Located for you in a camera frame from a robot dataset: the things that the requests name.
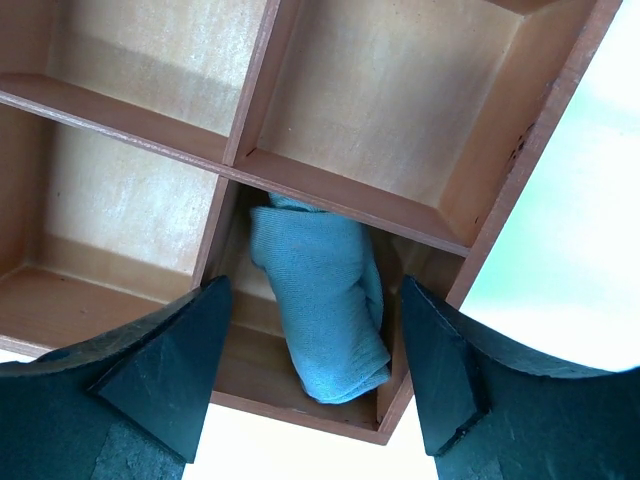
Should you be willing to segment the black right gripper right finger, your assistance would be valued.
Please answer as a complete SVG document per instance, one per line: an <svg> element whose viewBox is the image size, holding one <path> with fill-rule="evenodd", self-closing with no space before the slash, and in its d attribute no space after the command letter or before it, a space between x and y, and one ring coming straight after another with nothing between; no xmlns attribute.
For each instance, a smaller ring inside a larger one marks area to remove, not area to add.
<svg viewBox="0 0 640 480"><path fill-rule="evenodd" d="M635 479L639 372L519 343L415 278L402 325L426 453L442 479Z"/></svg>

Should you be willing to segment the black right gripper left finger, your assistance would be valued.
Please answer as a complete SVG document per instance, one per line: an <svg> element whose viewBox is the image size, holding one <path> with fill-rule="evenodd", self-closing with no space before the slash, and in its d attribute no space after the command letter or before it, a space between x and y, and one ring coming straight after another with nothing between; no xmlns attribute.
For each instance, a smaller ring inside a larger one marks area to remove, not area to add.
<svg viewBox="0 0 640 480"><path fill-rule="evenodd" d="M1 367L5 479L179 479L230 325L220 276L89 340Z"/></svg>

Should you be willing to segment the grey sock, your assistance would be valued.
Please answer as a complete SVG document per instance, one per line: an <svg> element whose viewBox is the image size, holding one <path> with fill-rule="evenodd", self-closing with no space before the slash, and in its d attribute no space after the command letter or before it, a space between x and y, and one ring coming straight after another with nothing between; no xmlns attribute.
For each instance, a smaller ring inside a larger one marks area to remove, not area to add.
<svg viewBox="0 0 640 480"><path fill-rule="evenodd" d="M343 404L389 380L382 282L365 225L272 193L251 210L250 255L308 396Z"/></svg>

